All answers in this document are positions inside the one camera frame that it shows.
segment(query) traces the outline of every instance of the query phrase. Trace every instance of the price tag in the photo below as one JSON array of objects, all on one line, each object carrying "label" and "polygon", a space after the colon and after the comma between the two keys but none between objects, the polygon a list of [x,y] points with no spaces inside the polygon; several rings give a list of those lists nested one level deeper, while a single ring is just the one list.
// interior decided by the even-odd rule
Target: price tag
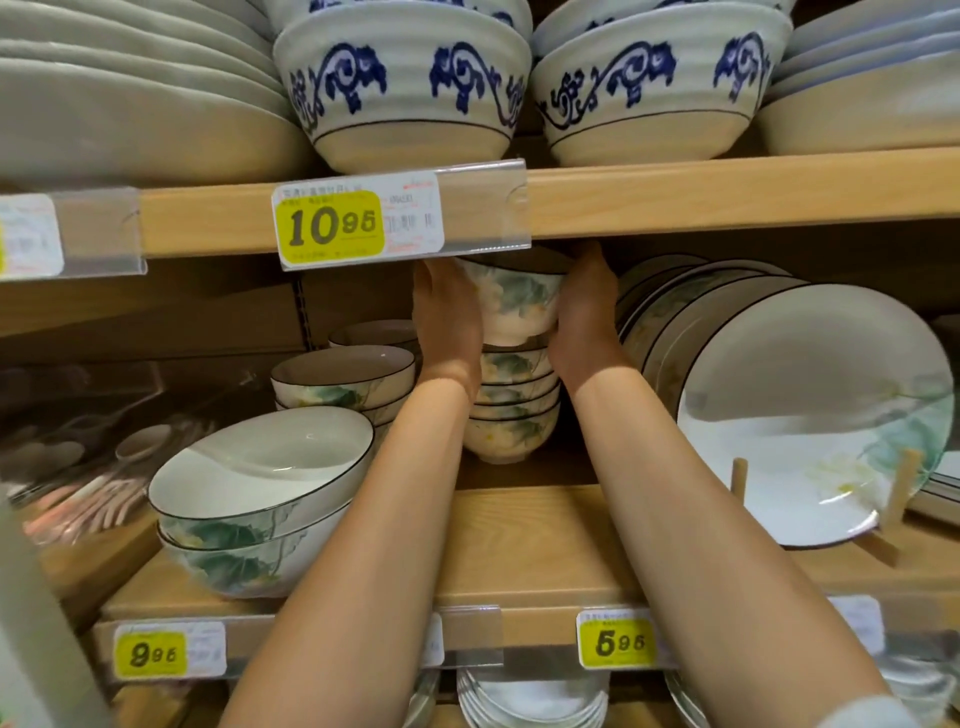
[{"label": "price tag", "polygon": [[648,609],[589,609],[577,615],[586,669],[652,669],[670,662]]},{"label": "price tag", "polygon": [[434,172],[292,182],[277,187],[273,201],[285,270],[418,257],[444,247]]},{"label": "price tag", "polygon": [[219,621],[123,624],[113,633],[113,672],[120,680],[222,677],[227,631]]},{"label": "price tag", "polygon": [[50,196],[0,196],[0,280],[54,278],[62,272],[60,226]]}]

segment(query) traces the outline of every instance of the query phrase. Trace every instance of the white sleeve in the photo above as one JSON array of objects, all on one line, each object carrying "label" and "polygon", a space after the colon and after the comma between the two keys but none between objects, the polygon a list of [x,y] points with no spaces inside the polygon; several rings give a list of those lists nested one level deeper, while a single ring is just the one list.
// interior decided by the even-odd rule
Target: white sleeve
[{"label": "white sleeve", "polygon": [[919,728],[919,725],[897,698],[876,695],[845,705],[819,728]]}]

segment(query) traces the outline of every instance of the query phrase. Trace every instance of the blue and white bowl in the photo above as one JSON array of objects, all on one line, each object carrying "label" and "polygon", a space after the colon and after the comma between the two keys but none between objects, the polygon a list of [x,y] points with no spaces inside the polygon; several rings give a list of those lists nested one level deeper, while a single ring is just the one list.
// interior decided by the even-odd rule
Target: blue and white bowl
[{"label": "blue and white bowl", "polygon": [[506,24],[410,0],[315,13],[281,34],[274,58],[303,130],[347,174],[502,158],[531,66]]},{"label": "blue and white bowl", "polygon": [[[615,20],[660,8],[702,2],[709,2],[709,0],[567,0],[547,15],[534,31],[531,42],[534,58],[545,58],[569,40],[613,23]],[[789,15],[797,0],[743,0],[743,2],[774,8]]]},{"label": "blue and white bowl", "polygon": [[710,159],[750,125],[793,25],[746,3],[617,20],[534,69],[534,98],[564,166]]}]

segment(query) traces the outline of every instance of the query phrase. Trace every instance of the yellow price label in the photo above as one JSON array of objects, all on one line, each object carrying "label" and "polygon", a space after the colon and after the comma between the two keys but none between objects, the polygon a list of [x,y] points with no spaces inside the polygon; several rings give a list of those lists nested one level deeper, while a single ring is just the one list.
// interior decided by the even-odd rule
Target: yellow price label
[{"label": "yellow price label", "polygon": [[577,618],[580,664],[587,669],[648,668],[657,665],[657,634],[649,619]]},{"label": "yellow price label", "polygon": [[182,632],[130,632],[113,645],[113,669],[121,680],[185,677],[189,667]]},{"label": "yellow price label", "polygon": [[296,197],[274,207],[280,255],[291,265],[383,253],[383,210],[370,190]]}]

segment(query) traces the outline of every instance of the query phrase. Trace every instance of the forearm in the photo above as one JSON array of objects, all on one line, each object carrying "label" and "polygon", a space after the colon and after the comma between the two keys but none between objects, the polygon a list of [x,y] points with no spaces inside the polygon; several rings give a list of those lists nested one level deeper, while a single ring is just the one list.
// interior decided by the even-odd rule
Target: forearm
[{"label": "forearm", "polygon": [[573,397],[658,624],[720,725],[811,728],[886,685],[846,623],[700,459],[643,377]]},{"label": "forearm", "polygon": [[276,619],[221,726],[403,722],[443,557],[470,401],[420,384],[336,532]]}]

